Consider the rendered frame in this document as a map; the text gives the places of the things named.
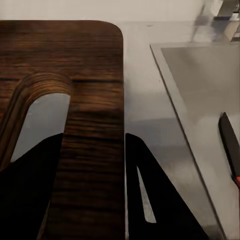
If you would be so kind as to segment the cutting board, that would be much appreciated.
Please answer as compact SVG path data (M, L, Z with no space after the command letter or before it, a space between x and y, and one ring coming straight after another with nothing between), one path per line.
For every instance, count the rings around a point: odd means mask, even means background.
M0 173L29 107L70 95L40 240L125 240L124 39L103 20L0 20Z

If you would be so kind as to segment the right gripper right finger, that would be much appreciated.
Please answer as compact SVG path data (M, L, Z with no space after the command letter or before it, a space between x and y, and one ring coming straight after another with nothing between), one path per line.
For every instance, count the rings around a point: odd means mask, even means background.
M125 134L129 240L210 240L145 142ZM156 223L145 220L139 168Z

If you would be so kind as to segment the parer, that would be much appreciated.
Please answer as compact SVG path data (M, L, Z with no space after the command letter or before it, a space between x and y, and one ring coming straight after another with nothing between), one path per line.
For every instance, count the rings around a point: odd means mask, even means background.
M226 144L228 145L230 158L235 169L236 177L234 180L240 187L240 145L238 143L237 137L235 136L232 125L226 115L226 112L224 112L222 116L221 128L225 137Z

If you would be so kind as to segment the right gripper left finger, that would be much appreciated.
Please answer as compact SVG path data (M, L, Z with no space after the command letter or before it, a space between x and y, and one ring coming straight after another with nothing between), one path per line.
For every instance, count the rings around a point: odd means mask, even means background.
M36 240L49 205L63 134L53 135L0 172L0 240Z

